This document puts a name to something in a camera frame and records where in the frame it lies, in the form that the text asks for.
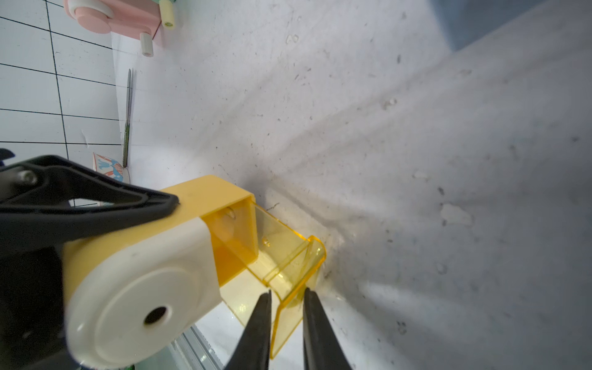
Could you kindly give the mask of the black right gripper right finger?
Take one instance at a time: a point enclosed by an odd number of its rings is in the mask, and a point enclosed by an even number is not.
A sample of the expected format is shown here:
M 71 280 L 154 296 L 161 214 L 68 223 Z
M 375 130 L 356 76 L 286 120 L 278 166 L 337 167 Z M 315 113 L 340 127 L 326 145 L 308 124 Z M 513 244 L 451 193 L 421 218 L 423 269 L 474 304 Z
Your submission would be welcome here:
M 303 350 L 306 370 L 352 370 L 331 327 L 319 296 L 306 288 L 303 305 Z

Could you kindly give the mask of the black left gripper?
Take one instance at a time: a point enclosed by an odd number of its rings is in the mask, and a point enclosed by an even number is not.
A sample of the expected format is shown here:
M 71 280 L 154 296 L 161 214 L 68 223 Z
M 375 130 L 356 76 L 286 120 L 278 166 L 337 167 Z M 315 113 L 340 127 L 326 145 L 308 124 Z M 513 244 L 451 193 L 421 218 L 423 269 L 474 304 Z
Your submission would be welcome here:
M 59 156 L 1 165 L 1 253 L 14 254 L 1 259 L 1 368 L 79 368 L 66 345 L 62 259 L 49 247 L 163 219 L 179 203 Z

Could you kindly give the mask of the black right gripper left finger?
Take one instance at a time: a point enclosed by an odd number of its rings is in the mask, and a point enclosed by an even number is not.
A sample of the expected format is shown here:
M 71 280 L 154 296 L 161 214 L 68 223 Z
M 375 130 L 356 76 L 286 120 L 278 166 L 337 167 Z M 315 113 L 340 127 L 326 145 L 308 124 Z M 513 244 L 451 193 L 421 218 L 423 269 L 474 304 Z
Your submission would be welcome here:
M 271 291 L 262 294 L 225 370 L 267 370 L 271 348 Z

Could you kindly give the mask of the clear yellow sharpener tray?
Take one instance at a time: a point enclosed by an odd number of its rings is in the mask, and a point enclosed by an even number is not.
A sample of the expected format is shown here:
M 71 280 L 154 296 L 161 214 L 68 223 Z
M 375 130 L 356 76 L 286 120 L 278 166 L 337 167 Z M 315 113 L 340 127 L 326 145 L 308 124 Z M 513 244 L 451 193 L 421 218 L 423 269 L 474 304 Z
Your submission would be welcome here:
M 314 288 L 325 245 L 304 237 L 251 200 L 203 217 L 211 233 L 221 297 L 242 325 L 261 294 L 271 298 L 274 359 L 303 319 L 306 288 Z

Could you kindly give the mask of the yellow pencil sharpener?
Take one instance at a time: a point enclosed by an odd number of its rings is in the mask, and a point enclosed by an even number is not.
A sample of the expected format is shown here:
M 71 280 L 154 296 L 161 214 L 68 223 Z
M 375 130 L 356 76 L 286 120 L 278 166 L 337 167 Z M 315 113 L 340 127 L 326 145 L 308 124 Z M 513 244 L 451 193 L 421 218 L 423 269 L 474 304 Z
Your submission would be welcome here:
M 169 192 L 180 202 L 170 216 L 63 249 L 66 343 L 86 368 L 123 368 L 162 350 L 257 257 L 252 193 L 213 175 Z

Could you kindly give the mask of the mint green pencil sharpener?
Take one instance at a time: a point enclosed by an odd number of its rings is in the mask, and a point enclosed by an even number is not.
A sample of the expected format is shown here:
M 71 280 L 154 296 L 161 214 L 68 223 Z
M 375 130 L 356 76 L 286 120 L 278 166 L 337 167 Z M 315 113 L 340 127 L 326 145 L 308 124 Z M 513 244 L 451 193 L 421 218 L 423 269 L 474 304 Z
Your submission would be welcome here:
M 176 26 L 174 3 L 175 0 L 157 0 L 160 9 L 160 18 L 165 29 L 174 29 Z

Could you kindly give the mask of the blue pencil sharpener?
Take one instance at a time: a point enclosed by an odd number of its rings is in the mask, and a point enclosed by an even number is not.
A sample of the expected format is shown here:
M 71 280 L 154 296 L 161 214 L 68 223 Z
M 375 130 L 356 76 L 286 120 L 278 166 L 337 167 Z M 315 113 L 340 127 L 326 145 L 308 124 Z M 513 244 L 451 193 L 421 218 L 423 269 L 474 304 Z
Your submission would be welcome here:
M 454 52 L 482 39 L 541 3 L 541 0 L 430 1 L 442 33 Z

